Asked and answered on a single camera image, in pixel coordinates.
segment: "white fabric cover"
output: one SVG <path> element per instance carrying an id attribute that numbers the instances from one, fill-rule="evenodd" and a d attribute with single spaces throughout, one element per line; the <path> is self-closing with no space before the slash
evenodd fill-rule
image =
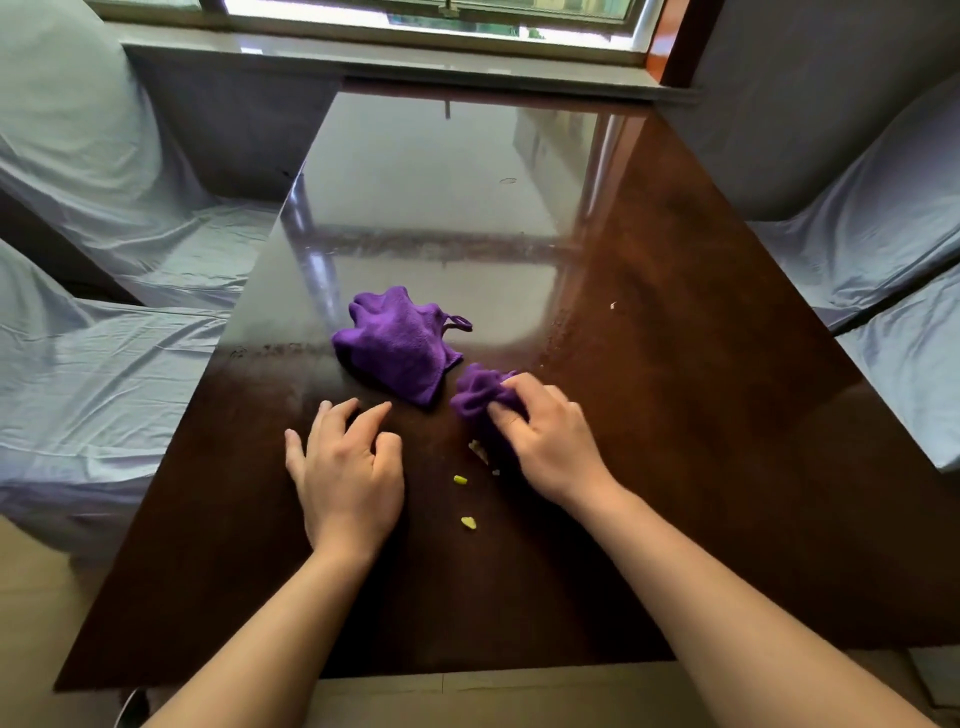
<path id="1" fill-rule="evenodd" d="M 831 328 L 960 253 L 960 75 L 901 112 L 799 215 L 750 226 Z"/>
<path id="2" fill-rule="evenodd" d="M 232 307 L 278 212 L 201 188 L 83 0 L 0 2 L 0 186 L 148 306 Z"/>
<path id="3" fill-rule="evenodd" d="M 0 241 L 0 514 L 129 517 L 227 318 L 75 299 Z"/>
<path id="4" fill-rule="evenodd" d="M 960 266 L 837 341 L 933 464 L 960 467 Z"/>

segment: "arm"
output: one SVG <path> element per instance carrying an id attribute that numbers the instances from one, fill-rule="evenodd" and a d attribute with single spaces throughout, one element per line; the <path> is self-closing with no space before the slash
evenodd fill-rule
<path id="1" fill-rule="evenodd" d="M 531 375 L 529 423 L 491 405 L 524 475 L 607 551 L 724 728 L 930 728 L 929 720 L 619 485 L 583 411 Z"/>
<path id="2" fill-rule="evenodd" d="M 299 726 L 357 591 L 403 505 L 400 438 L 377 436 L 390 403 L 347 419 L 325 401 L 304 455 L 286 431 L 313 555 L 166 704 L 150 728 Z M 371 452 L 376 438 L 376 456 Z"/>

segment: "left hand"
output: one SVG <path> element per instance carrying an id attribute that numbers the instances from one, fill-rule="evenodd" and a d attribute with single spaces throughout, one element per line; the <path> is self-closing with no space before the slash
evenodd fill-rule
<path id="1" fill-rule="evenodd" d="M 402 443 L 393 432 L 377 435 L 391 409 L 388 401 L 360 414 L 347 429 L 358 404 L 357 399 L 336 406 L 324 401 L 306 454 L 300 436 L 286 430 L 286 464 L 297 484 L 310 545 L 373 555 L 394 530 L 403 507 Z"/>

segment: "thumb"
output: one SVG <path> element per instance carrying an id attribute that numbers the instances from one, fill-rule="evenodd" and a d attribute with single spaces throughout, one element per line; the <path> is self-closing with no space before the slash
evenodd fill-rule
<path id="1" fill-rule="evenodd" d="M 518 412 L 510 407 L 503 406 L 498 401 L 492 401 L 487 405 L 487 413 L 496 428 L 514 446 L 514 450 L 530 434 L 530 426 L 526 423 L 526 420 L 520 417 Z"/>
<path id="2" fill-rule="evenodd" d="M 303 455 L 303 443 L 300 441 L 300 436 L 292 429 L 283 432 L 283 439 L 286 441 L 287 447 L 287 473 L 294 479 L 294 483 L 297 484 L 297 489 L 299 490 L 300 485 L 303 483 L 303 475 L 306 472 L 306 457 Z"/>
<path id="3" fill-rule="evenodd" d="M 381 432 L 376 436 L 373 474 L 380 473 L 403 476 L 403 441 L 394 432 Z"/>

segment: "forearm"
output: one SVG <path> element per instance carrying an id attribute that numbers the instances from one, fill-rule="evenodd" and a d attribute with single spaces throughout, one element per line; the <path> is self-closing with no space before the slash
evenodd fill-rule
<path id="1" fill-rule="evenodd" d="M 151 718 L 150 728 L 301 725 L 373 556 L 344 545 L 318 545 L 297 573 Z"/>
<path id="2" fill-rule="evenodd" d="M 571 512 L 610 554 L 725 728 L 932 725 L 639 497 L 605 488 Z"/>

